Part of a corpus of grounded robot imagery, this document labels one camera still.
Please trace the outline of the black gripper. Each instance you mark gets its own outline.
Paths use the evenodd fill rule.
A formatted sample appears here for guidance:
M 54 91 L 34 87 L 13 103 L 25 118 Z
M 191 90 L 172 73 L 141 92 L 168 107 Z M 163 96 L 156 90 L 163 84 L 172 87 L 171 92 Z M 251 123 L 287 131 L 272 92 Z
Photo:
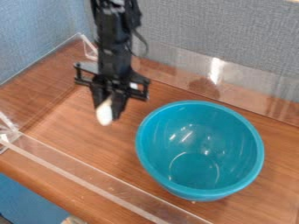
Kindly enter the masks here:
M 127 99 L 148 99 L 149 79 L 131 67 L 132 54 L 120 51 L 99 50 L 96 62 L 76 62 L 74 83 L 89 87 L 95 108 L 112 95 L 112 119 L 117 120 L 127 106 Z

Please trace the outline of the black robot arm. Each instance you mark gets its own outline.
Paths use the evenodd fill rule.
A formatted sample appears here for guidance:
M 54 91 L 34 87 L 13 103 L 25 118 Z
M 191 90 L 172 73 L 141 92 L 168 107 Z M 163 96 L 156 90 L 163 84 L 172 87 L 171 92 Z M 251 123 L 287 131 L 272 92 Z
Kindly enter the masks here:
M 103 126 L 120 118 L 127 100 L 148 99 L 149 79 L 132 66 L 132 36 L 148 48 L 137 33 L 141 11 L 136 0 L 89 0 L 97 28 L 97 62 L 77 62 L 74 83 L 91 91 L 96 118 Z

